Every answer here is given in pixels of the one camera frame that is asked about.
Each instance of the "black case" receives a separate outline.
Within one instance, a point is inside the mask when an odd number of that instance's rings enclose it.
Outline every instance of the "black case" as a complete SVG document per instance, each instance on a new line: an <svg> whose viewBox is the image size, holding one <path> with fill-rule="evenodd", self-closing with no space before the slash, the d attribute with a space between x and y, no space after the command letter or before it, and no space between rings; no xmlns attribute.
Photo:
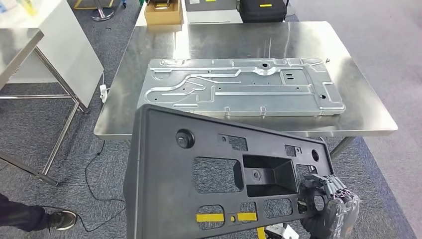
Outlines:
<svg viewBox="0 0 422 239"><path fill-rule="evenodd" d="M283 0L241 0L239 12L244 23L282 22L287 7Z"/></svg>

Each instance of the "power cord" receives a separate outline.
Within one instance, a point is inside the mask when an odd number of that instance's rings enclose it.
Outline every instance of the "power cord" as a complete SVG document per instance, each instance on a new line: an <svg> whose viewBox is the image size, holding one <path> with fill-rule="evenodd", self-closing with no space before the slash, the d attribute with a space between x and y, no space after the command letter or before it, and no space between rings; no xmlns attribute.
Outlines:
<svg viewBox="0 0 422 239"><path fill-rule="evenodd" d="M90 185L89 185L89 183L88 183L87 169L88 169L88 167L90 166L90 164L91 164L91 163L92 163L95 159L97 159L97 157L99 157L99 156L101 155L101 153L103 152L103 149L104 149L104 145L105 145L105 144L106 144L106 141L104 140L104 141L103 141L103 145L102 145L102 147L101 147L101 150L100 150L100 151L96 154L96 156L95 156L93 159L91 159L91 161L88 163L88 165L86 165L86 167L85 167L85 183L86 183L86 184L87 184L87 186L88 186L88 190L89 190L89 192L90 192L90 194L91 194L92 198L94 198L95 200L100 201L100 202L113 202L113 201L114 201L114 202L123 202L123 203L125 203L125 206L123 207L123 209L122 209L122 210L120 210L118 213L116 213L116 215L112 216L110 219L108 219L107 221L105 221L105 222L101 223L99 226L95 227L94 229L92 229L92 230L88 230L88 229L87 229L87 226L85 225L85 223L84 223L84 221L82 220L81 216L79 216L79 214L77 214L76 212L73 212L73 211L71 211L71 210L69 210L69 209L65 209L65 208L52 207L52 206L41 206L41 207L43 207L43 208L54 208L54 209L60 209L60 210L63 210L63 211L70 211L70 212L72 212L72 213L76 214L76 216L77 216L77 217L81 220L81 224L82 224L82 226L84 227L85 231L86 231L86 232L88 232L88 233L93 232L93 231L97 230L98 228L102 227L103 225L107 224L108 222L110 222L111 220L113 220L114 218L116 218L116 217L117 217L120 213L122 213L122 212L126 209L126 202L125 202L124 200L122 200L122 199L100 199L100 198L97 198L97 197L94 195L94 193L92 192L91 187L90 187Z"/></svg>

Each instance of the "stainless steel table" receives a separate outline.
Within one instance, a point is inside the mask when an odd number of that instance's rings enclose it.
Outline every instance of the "stainless steel table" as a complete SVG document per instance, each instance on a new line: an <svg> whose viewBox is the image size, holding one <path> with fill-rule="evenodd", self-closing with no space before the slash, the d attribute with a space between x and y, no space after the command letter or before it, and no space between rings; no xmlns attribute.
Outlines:
<svg viewBox="0 0 422 239"><path fill-rule="evenodd" d="M56 144L50 154L50 157L47 160L47 163L44 166L42 172L39 172L36 169L29 167L28 165L22 163L21 161L14 159L2 152L0 152L0 160L5 161L6 163L13 165L29 174L34 175L35 177L50 183L52 185L57 185L58 182L47 176L47 173L50 171L50 167L56 157L57 151L59 150L62 141L69 129L70 123L72 122L76 111L86 113L88 109L82 104L78 99L69 85L61 77L60 73L54 68L50 61L44 56L41 50L37 47L38 42L43 38L44 34L38 28L0 28L0 90L8 82L9 78L15 74L19 69L19 66L24 62L29 54L34 52L39 59L44 63L47 69L51 74L57 79L60 86L66 94L60 95L0 95L0 100L19 100L19 99L72 99L75 104L72 108L72 111L69 117L66 120L65 125L57 139Z"/></svg>
<svg viewBox="0 0 422 239"><path fill-rule="evenodd" d="M356 136L383 136L397 130L328 22L183 25L175 32L171 28L134 29L94 129L99 138L131 139L136 104L153 58L320 58L327 61L346 105L343 114L228 119L306 137L345 137L332 157Z"/></svg>

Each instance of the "white panel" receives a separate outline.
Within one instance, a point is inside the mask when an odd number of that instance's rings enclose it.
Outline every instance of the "white panel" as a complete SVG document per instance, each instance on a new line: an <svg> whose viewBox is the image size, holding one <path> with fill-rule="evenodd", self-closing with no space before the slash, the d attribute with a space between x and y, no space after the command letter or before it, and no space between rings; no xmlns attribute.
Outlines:
<svg viewBox="0 0 422 239"><path fill-rule="evenodd" d="M51 83L56 78L45 67L38 56L32 52L19 67L19 70L9 79L8 83Z"/></svg>
<svg viewBox="0 0 422 239"><path fill-rule="evenodd" d="M31 17L23 8L15 7L14 11L8 12L12 14L7 15L12 17L11 21L0 19L0 27L39 27L44 33L38 43L39 49L82 103L88 106L103 66L65 0L36 2L36 16ZM30 55L9 80L9 83L45 82L56 80L35 55Z"/></svg>
<svg viewBox="0 0 422 239"><path fill-rule="evenodd" d="M189 24L243 23L237 10L189 11Z"/></svg>
<svg viewBox="0 0 422 239"><path fill-rule="evenodd" d="M88 106L104 69L68 3L62 0L40 29L38 47Z"/></svg>

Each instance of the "black shoe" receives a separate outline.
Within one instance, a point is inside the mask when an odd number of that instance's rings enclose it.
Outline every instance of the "black shoe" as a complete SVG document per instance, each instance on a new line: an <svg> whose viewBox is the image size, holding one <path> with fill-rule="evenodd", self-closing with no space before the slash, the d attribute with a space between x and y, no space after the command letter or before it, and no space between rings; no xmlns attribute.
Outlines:
<svg viewBox="0 0 422 239"><path fill-rule="evenodd" d="M50 214L48 226L56 230L67 230L76 224L76 214L69 211L62 211Z"/></svg>

